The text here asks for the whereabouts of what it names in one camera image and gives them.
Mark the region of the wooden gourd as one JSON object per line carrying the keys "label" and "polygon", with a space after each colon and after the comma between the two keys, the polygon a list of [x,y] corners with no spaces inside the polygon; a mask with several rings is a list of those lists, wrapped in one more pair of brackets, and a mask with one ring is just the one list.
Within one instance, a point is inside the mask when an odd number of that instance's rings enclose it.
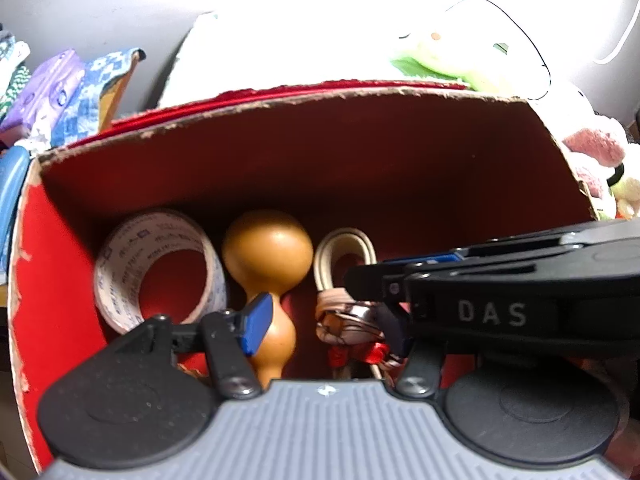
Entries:
{"label": "wooden gourd", "polygon": [[266,336],[250,358],[263,387],[282,377],[296,345],[294,323],[281,297],[308,274],[314,248],[303,226],[289,214],[258,210],[242,214],[227,231],[222,258],[248,300],[261,292],[271,296],[273,314]]}

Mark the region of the roll of printed tape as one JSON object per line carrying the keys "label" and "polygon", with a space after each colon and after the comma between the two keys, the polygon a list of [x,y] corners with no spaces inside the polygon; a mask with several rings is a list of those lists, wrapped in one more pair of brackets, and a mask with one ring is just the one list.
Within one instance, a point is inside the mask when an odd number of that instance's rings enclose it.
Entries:
{"label": "roll of printed tape", "polygon": [[96,310],[124,334],[163,308],[180,322],[227,309],[224,266],[204,230],[184,214],[156,210],[118,227],[96,258]]}

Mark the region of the brown pine cone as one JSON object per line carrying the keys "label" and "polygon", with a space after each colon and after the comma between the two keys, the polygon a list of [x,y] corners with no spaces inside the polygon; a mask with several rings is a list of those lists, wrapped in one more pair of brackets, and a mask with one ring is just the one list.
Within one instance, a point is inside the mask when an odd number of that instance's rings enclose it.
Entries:
{"label": "brown pine cone", "polygon": [[196,380],[198,380],[201,384],[209,386],[210,385],[210,380],[208,378],[208,376],[204,373],[202,373],[200,370],[197,370],[196,368],[189,368],[181,363],[177,364],[177,368],[178,370],[181,370],[184,374],[189,375],[190,377],[195,378]]}

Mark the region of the pink plush toy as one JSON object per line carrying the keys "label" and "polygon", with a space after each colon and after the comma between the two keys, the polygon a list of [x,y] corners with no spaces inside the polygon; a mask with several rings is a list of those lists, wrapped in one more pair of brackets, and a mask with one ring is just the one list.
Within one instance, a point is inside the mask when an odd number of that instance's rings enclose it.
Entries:
{"label": "pink plush toy", "polygon": [[615,168],[626,156],[626,130],[614,118],[592,114],[562,140],[570,168],[593,198],[605,198]]}

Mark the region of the red cardboard box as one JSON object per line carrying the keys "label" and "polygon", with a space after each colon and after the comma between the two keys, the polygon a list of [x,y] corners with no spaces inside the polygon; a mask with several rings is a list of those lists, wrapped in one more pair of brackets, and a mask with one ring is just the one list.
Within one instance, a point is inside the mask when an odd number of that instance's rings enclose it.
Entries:
{"label": "red cardboard box", "polygon": [[363,230],[383,258],[586,222],[594,210],[528,103],[431,84],[339,81],[150,110],[29,168],[10,264],[14,391],[37,469],[43,391],[114,336],[96,255],[167,208],[213,242],[242,212],[292,214],[314,240]]}

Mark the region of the blue checkered cloth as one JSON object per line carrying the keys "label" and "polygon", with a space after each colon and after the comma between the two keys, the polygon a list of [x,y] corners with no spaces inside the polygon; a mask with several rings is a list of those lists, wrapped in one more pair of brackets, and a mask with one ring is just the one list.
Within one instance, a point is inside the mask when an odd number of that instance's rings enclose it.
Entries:
{"label": "blue checkered cloth", "polygon": [[116,86],[145,58],[145,52],[134,47],[85,62],[85,76],[52,131],[52,148],[96,136],[108,116],[101,112],[101,99],[114,96]]}

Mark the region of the light green frog plush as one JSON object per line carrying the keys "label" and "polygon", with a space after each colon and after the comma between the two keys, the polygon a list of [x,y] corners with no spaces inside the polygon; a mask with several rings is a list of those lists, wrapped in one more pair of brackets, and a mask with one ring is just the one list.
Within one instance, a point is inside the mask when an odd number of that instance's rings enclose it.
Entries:
{"label": "light green frog plush", "polygon": [[434,22],[401,43],[402,51],[390,62],[405,76],[455,81],[474,91],[506,96],[521,92],[509,47],[485,27]]}

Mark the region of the white pillow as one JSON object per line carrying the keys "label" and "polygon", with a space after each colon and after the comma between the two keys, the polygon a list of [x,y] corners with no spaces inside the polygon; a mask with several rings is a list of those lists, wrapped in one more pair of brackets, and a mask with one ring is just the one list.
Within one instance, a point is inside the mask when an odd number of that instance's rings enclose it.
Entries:
{"label": "white pillow", "polygon": [[397,79],[397,57],[396,41],[386,32],[321,22],[241,22],[203,13],[175,55],[157,106],[203,101],[230,91]]}

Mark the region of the pile of folded clothes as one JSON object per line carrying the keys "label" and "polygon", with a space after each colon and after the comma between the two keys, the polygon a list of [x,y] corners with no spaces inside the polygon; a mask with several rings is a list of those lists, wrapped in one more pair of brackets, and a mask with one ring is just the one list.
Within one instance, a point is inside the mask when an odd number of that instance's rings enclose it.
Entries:
{"label": "pile of folded clothes", "polygon": [[26,60],[30,55],[30,47],[27,42],[16,40],[9,29],[1,27],[0,48],[0,115],[5,118],[29,82],[30,71]]}

